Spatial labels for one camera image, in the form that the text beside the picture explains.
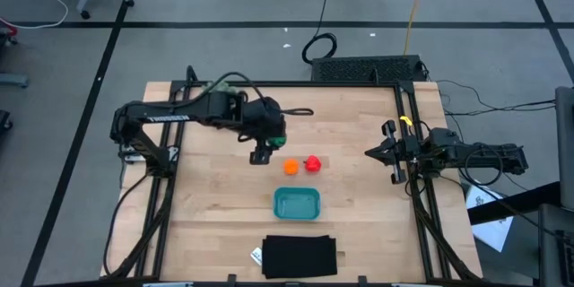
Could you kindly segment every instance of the white cable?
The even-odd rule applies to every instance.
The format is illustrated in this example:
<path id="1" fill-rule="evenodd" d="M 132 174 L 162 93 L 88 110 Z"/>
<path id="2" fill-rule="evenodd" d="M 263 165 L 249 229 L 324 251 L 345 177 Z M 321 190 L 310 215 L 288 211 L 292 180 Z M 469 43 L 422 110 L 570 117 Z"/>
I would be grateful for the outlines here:
<path id="1" fill-rule="evenodd" d="M 0 17 L 0 22 L 3 22 L 4 24 L 10 26 L 10 27 L 14 27 L 14 28 L 18 28 L 18 29 L 23 29 L 23 30 L 35 30 L 35 29 L 42 29 L 42 28 L 49 28 L 49 27 L 57 27 L 59 26 L 62 22 L 64 22 L 65 17 L 68 16 L 68 6 L 65 5 L 65 3 L 62 2 L 62 0 L 57 0 L 60 4 L 62 4 L 65 8 L 65 13 L 64 13 L 64 17 L 62 17 L 62 19 L 60 19 L 59 22 L 56 23 L 51 23 L 51 24 L 47 24 L 47 25 L 40 25 L 40 26 L 31 26 L 31 27 L 27 27 L 27 26 L 18 26 L 15 24 L 12 24 L 10 22 L 7 22 L 6 20 L 4 20 L 2 17 Z"/>

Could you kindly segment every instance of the yellow cable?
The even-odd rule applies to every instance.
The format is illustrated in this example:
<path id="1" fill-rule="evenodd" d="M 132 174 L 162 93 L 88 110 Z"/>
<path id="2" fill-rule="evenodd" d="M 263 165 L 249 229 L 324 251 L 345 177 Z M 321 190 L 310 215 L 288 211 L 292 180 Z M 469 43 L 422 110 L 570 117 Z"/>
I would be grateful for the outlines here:
<path id="1" fill-rule="evenodd" d="M 421 0 L 414 0 L 413 9 L 411 10 L 411 16 L 409 17 L 409 26 L 406 28 L 406 41 L 404 42 L 403 56 L 409 51 L 409 39 L 411 38 L 411 25 L 413 24 L 414 14 L 416 9 L 419 7 Z"/>

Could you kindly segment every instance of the floor tile line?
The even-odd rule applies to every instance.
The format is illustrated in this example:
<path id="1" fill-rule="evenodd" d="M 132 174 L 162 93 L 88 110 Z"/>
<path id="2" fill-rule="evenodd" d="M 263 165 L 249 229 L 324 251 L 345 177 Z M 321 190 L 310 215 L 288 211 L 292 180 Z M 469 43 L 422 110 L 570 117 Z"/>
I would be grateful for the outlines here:
<path id="1" fill-rule="evenodd" d="M 50 22 L 18 22 L 24 26 L 49 24 Z M 58 28 L 114 28 L 115 22 L 63 22 Z M 264 29 L 264 28 L 316 28 L 314 21 L 283 22 L 121 22 L 121 28 L 130 29 Z M 327 28 L 381 28 L 403 29 L 408 22 L 322 22 Z M 415 29 L 574 29 L 574 22 L 413 22 Z"/>
<path id="2" fill-rule="evenodd" d="M 570 56 L 570 52 L 568 48 L 564 44 L 564 40 L 562 39 L 560 32 L 557 29 L 557 25 L 554 24 L 554 20 L 550 15 L 550 11 L 548 11 L 548 7 L 544 3 L 544 0 L 535 0 L 536 6 L 542 15 L 544 22 L 549 24 L 548 31 L 552 37 L 552 41 L 558 50 L 558 54 L 562 59 L 562 63 L 566 67 L 566 71 L 570 75 L 570 78 L 574 81 L 574 63 L 572 62 L 572 57 Z"/>
<path id="3" fill-rule="evenodd" d="M 68 188 L 70 179 L 74 172 L 75 163 L 78 159 L 80 149 L 82 148 L 83 139 L 88 130 L 88 125 L 90 124 L 91 115 L 95 108 L 98 95 L 100 94 L 101 85 L 103 84 L 104 77 L 108 70 L 109 61 L 117 44 L 117 38 L 119 36 L 119 32 L 121 31 L 121 22 L 126 18 L 126 11 L 127 5 L 125 2 L 122 2 L 122 5 L 120 5 L 117 12 L 117 17 L 116 21 L 114 22 L 113 29 L 109 35 L 108 44 L 106 45 L 100 60 L 98 71 L 94 76 L 90 93 L 88 94 L 88 99 L 86 100 L 82 116 L 80 117 L 80 122 L 76 129 L 70 151 L 68 152 L 65 159 L 64 167 L 57 182 L 56 190 L 50 202 L 48 212 L 44 218 L 44 222 L 42 223 L 42 227 L 39 231 L 38 239 L 36 240 L 36 244 L 32 250 L 26 271 L 22 277 L 21 286 L 33 286 L 34 282 L 36 281 L 36 276 L 38 275 L 38 271 L 42 263 L 42 258 L 46 253 L 46 248 L 48 247 L 52 231 L 56 225 L 58 213 L 62 203 L 64 202 L 65 191 Z"/>

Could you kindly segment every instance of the yellow tag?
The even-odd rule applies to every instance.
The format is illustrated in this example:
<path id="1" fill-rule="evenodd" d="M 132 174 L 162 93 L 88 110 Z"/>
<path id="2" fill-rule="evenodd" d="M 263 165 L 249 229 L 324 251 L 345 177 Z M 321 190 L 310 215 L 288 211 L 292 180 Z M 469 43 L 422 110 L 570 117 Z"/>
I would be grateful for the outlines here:
<path id="1" fill-rule="evenodd" d="M 402 116 L 400 117 L 401 120 L 403 120 L 408 126 L 413 126 L 413 121 L 411 121 L 411 119 L 407 116 Z"/>

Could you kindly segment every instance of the white paper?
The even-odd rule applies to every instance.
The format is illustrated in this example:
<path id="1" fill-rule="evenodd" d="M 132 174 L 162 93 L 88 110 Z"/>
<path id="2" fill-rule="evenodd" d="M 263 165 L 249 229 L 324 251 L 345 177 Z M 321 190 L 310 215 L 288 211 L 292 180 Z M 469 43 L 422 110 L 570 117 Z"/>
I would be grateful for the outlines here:
<path id="1" fill-rule="evenodd" d="M 494 196 L 501 198 L 500 195 L 490 191 Z M 484 193 L 476 187 L 471 187 L 466 193 L 466 209 L 471 209 L 478 205 L 486 204 L 494 201 L 492 196 Z M 491 246 L 498 252 L 502 251 L 506 237 L 509 235 L 510 224 L 512 224 L 512 216 L 506 219 L 487 222 L 483 224 L 473 225 L 473 234 L 480 241 Z"/>
<path id="2" fill-rule="evenodd" d="M 263 253 L 261 252 L 261 248 L 255 248 L 255 250 L 251 251 L 251 257 L 258 265 L 263 264 Z"/>

